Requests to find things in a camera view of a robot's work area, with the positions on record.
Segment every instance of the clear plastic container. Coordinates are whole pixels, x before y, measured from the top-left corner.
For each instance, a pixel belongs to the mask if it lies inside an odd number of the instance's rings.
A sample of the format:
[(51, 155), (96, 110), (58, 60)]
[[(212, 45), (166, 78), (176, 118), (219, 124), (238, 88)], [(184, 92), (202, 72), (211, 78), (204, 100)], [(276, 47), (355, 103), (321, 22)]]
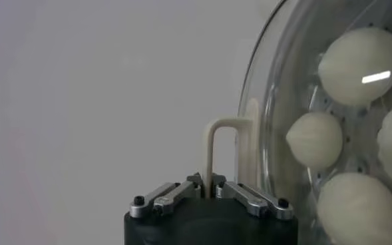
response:
[[(320, 188), (340, 172), (362, 172), (392, 181), (377, 159), (376, 136), (392, 109), (392, 89), (369, 108), (333, 101), (317, 73), (321, 56), (342, 34), (362, 27), (392, 33), (390, 0), (283, 0), (267, 21), (254, 49), (240, 101), (260, 105), (260, 187), (287, 198), (299, 219), (300, 244), (332, 244), (317, 219)], [(343, 152), (332, 167), (313, 171), (298, 163), (286, 142), (291, 125), (309, 111), (333, 114), (344, 133)]]

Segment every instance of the white plastic handle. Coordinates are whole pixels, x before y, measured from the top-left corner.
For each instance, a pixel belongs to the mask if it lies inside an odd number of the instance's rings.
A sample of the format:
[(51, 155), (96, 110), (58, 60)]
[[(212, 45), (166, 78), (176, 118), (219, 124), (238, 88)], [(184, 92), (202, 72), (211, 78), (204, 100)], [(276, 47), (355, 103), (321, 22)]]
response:
[(258, 104), (250, 101), (246, 117), (224, 118), (212, 121), (204, 131), (205, 159), (202, 178), (204, 193), (210, 198), (213, 171), (214, 137), (219, 128), (236, 129), (238, 133), (238, 173), (237, 181), (252, 186), (258, 185)]

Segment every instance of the metal link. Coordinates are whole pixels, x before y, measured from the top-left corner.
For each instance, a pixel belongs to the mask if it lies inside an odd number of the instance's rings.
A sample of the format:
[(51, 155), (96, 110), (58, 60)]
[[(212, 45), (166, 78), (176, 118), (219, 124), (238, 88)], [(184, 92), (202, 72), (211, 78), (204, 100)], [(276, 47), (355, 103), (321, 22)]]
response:
[(129, 215), (133, 218), (145, 217), (147, 214), (151, 213), (154, 199), (159, 196), (165, 195), (171, 190), (174, 190), (175, 187), (176, 186), (174, 183), (163, 184), (161, 187), (157, 188), (156, 190), (152, 191), (150, 194), (144, 197), (143, 205), (137, 205), (134, 202), (131, 202), (129, 208)]

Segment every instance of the white background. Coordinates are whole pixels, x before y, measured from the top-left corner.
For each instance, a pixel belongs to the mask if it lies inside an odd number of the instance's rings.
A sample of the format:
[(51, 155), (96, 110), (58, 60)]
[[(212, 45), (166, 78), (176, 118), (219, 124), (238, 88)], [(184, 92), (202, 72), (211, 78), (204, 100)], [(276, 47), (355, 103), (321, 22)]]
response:
[(0, 0), (0, 245), (122, 244), (133, 196), (196, 172), (205, 124), (237, 113), (256, 6)]

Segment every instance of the bolt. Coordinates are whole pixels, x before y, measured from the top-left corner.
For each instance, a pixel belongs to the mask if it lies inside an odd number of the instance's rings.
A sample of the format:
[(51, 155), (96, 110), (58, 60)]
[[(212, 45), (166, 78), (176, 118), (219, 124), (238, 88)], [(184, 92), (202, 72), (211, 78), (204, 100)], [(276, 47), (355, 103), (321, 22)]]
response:
[(154, 214), (155, 216), (162, 216), (162, 214), (163, 214), (162, 207), (160, 207), (160, 206), (154, 206), (154, 208), (153, 208), (153, 214)]
[(134, 204), (137, 205), (137, 206), (144, 205), (144, 197), (143, 196), (135, 196)]
[(289, 208), (289, 202), (286, 199), (284, 199), (284, 198), (280, 198), (278, 200), (278, 206), (280, 208)]

